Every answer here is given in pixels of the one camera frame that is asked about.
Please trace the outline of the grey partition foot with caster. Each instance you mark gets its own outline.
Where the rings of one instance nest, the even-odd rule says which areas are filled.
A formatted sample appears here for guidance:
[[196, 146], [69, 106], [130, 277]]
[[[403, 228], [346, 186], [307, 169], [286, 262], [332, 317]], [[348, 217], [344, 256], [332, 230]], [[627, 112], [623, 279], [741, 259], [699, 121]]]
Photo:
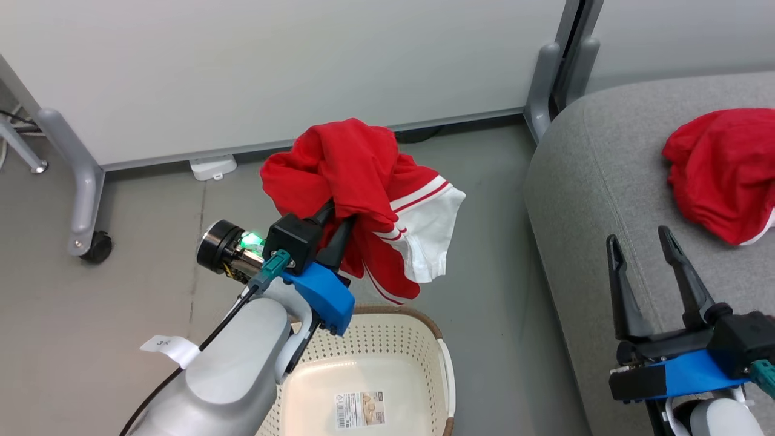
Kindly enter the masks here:
[[104, 187], [105, 171], [64, 117], [52, 108], [40, 108], [35, 116], [52, 146], [70, 165], [76, 185], [68, 252], [86, 259], [91, 252]]

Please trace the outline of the white power strip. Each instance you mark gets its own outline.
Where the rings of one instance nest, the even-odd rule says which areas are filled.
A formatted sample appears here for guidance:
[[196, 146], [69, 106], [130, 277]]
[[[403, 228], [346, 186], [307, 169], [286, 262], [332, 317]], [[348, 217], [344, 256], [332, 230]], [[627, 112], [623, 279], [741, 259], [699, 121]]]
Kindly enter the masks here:
[[194, 178], [199, 182], [220, 181], [237, 168], [236, 158], [232, 154], [191, 159], [188, 162]]

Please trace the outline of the narrow white partition panel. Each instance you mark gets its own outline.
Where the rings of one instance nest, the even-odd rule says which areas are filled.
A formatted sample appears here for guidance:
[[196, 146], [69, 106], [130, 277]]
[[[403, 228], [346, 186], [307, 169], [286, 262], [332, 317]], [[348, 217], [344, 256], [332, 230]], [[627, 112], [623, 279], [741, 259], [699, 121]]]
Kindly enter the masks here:
[[775, 0], [602, 0], [585, 92], [775, 71]]

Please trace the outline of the grey metal table leg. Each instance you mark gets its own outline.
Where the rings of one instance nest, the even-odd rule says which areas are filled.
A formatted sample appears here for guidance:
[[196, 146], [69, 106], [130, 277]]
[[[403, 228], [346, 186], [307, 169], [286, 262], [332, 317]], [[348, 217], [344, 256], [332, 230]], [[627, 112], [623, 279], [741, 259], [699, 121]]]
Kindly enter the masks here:
[[0, 139], [5, 141], [11, 149], [14, 149], [16, 154], [30, 166], [31, 173], [42, 174], [49, 168], [49, 163], [39, 158], [11, 122], [2, 117], [0, 117]]

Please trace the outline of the grey fabric sofa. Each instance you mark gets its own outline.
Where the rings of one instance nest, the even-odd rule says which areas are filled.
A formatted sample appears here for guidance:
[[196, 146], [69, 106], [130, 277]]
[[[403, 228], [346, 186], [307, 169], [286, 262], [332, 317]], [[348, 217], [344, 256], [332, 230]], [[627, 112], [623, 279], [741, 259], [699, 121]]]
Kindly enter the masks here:
[[565, 108], [529, 167], [525, 202], [593, 436], [653, 436], [642, 404], [612, 399], [617, 365], [605, 241], [618, 237], [640, 309], [658, 332], [683, 326], [657, 229], [669, 226], [711, 295], [775, 315], [775, 230], [730, 246], [676, 207], [662, 157], [680, 126], [715, 110], [775, 107], [775, 72], [673, 78], [595, 92]]

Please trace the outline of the cream perforated laundry basket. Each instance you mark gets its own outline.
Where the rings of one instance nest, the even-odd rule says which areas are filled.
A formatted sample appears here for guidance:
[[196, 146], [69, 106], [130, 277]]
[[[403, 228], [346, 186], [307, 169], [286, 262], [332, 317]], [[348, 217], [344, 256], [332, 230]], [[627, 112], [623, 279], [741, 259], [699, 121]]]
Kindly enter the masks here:
[[[337, 394], [383, 391], [383, 425], [337, 430]], [[256, 436], [453, 436], [456, 381], [442, 333], [418, 310], [360, 306], [343, 337], [320, 332]]]

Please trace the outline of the white paper tag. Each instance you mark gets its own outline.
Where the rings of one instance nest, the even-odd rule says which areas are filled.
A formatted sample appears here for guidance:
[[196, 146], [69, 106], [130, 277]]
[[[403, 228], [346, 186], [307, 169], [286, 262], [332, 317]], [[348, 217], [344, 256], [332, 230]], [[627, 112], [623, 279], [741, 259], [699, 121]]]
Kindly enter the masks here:
[[199, 345], [194, 344], [185, 337], [167, 335], [155, 335], [139, 349], [146, 352], [165, 354], [173, 362], [176, 362], [180, 369], [186, 369], [201, 354]]

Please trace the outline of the black caster wheel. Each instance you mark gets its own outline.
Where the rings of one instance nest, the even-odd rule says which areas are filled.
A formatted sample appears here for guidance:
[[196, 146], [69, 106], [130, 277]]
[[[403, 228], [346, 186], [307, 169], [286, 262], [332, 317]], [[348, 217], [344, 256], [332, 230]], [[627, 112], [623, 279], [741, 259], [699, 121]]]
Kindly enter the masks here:
[[108, 259], [113, 247], [113, 238], [106, 231], [95, 231], [89, 250], [79, 257], [90, 265], [100, 265]]

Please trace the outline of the printed basket sticker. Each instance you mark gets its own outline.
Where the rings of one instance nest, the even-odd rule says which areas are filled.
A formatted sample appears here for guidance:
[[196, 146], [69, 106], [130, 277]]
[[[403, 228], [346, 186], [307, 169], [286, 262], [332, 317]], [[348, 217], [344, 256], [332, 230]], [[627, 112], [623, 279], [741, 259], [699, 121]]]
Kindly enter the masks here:
[[337, 430], [365, 428], [386, 422], [383, 391], [337, 394], [334, 400]]

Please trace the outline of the wide white partition panel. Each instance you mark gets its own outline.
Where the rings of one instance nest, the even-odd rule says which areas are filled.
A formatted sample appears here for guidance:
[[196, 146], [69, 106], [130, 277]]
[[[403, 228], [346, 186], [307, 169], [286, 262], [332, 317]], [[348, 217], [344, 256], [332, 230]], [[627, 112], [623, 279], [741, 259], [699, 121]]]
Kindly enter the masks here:
[[0, 0], [0, 62], [94, 160], [257, 151], [322, 122], [521, 111], [578, 0]]

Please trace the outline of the red garment with white sleeves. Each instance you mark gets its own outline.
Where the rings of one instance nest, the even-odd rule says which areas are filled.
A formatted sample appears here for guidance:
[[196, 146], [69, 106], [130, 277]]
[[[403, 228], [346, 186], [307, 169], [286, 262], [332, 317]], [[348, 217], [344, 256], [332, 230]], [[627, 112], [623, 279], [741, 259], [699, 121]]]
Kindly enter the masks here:
[[399, 151], [395, 133], [359, 119], [307, 129], [290, 151], [261, 166], [263, 190], [280, 214], [311, 216], [333, 201], [322, 243], [354, 218], [341, 270], [402, 305], [446, 273], [465, 194]]

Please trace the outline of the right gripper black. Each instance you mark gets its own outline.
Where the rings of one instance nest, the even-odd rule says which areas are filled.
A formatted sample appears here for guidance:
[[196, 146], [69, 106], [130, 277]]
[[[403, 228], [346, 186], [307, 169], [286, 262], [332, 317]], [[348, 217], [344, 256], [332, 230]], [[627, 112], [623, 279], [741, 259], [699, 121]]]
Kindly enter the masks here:
[[617, 235], [606, 240], [608, 276], [612, 302], [613, 328], [618, 340], [616, 359], [620, 366], [638, 367], [676, 358], [706, 348], [712, 329], [733, 309], [717, 303], [690, 262], [670, 228], [657, 229], [662, 253], [673, 268], [684, 307], [682, 321], [686, 329], [654, 333], [639, 308], [628, 281], [628, 265]]

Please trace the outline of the plain red garment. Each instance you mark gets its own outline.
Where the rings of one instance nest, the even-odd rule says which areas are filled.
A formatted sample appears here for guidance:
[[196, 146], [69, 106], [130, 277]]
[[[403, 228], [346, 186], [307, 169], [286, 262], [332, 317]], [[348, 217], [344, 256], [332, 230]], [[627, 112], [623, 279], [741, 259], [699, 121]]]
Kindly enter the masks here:
[[728, 245], [775, 229], [775, 108], [728, 108], [687, 122], [662, 149], [676, 206]]

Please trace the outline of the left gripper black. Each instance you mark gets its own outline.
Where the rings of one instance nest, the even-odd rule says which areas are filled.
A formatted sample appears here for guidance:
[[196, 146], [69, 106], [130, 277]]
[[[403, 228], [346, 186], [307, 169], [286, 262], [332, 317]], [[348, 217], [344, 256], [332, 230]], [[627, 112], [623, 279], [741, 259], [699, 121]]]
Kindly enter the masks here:
[[[315, 226], [325, 227], [333, 216], [335, 202], [330, 198], [310, 216], [309, 221]], [[338, 224], [329, 243], [318, 252], [318, 264], [338, 273], [356, 220], [357, 216], [348, 216]], [[202, 235], [197, 246], [196, 262], [216, 275], [225, 275], [246, 285], [262, 268], [263, 249], [264, 240], [259, 234], [246, 231], [229, 220], [218, 220]]]

